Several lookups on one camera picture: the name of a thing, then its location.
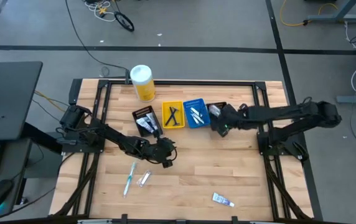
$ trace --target white lid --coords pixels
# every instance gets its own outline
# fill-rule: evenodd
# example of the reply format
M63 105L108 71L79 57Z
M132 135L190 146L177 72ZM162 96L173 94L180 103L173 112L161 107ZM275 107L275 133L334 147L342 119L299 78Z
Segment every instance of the white lid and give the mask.
M137 65L129 75L134 84L144 85L152 79L152 70L146 65Z

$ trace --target small plastic package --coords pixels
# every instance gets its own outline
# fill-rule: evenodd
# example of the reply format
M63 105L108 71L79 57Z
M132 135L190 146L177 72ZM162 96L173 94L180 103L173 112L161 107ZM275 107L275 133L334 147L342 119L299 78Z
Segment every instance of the small plastic package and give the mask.
M146 183L146 181L148 181L149 177L151 176L152 172L150 170L147 170L141 178L139 178L139 180L136 182L136 184L138 184L140 187L143 187Z

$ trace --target wooden tabletop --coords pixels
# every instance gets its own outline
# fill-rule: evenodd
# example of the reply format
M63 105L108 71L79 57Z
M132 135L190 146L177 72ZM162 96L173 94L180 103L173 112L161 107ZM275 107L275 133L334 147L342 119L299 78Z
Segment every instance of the wooden tabletop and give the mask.
M77 105L92 110L97 83L97 79L82 81ZM287 105L281 82L266 82L266 86L270 107ZM161 121L163 101L196 98L203 98L206 103L226 101L234 108L242 103L254 104L251 88L247 86L156 85L156 98L142 103L136 98L133 86L113 85L106 122L125 135L139 136L133 111L152 105ZM279 121L275 126L287 123ZM178 156L174 165L163 169L161 164L139 161L126 198L123 191L135 158L106 141L98 165L90 217L121 218L127 213L128 218L139 219L231 220L237 216L239 220L273 220L264 162L256 142L257 130L233 129L224 138L210 127L186 126L163 131L165 137L176 142ZM61 168L50 213L58 211L76 188L82 156L75 154ZM281 165L288 192L304 213L313 217L301 163L292 156L282 156ZM140 188L136 182L147 170L152 171L152 176ZM235 207L213 202L214 192L231 200ZM281 197L276 188L275 192L279 214L283 217Z

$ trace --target yellow tray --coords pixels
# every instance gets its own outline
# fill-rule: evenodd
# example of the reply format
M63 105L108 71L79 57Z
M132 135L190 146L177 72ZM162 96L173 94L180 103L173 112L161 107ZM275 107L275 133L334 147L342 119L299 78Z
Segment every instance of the yellow tray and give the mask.
M177 123L179 125L174 126L174 119L171 119L168 125L166 126L167 120L171 116L171 111L170 111L170 106L173 108L178 109L174 113L174 116L177 120ZM163 128L166 129L175 129L175 128L183 128L185 127L185 115L184 115L184 104L182 101L165 101L162 102L161 105L161 113L162 113L162 122L163 122Z

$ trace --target blue tray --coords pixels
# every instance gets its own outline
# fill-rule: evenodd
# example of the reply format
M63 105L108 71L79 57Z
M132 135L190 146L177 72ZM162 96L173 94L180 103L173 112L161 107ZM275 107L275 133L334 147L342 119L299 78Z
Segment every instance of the blue tray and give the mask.
M192 113L190 108L197 110L200 114L202 114L202 120L204 124L196 122L193 120ZM186 114L186 120L188 121L188 125L190 128L199 128L202 126L206 126L210 124L210 117L208 116L207 108L205 107L205 103L203 99L189 100L184 102L184 109Z

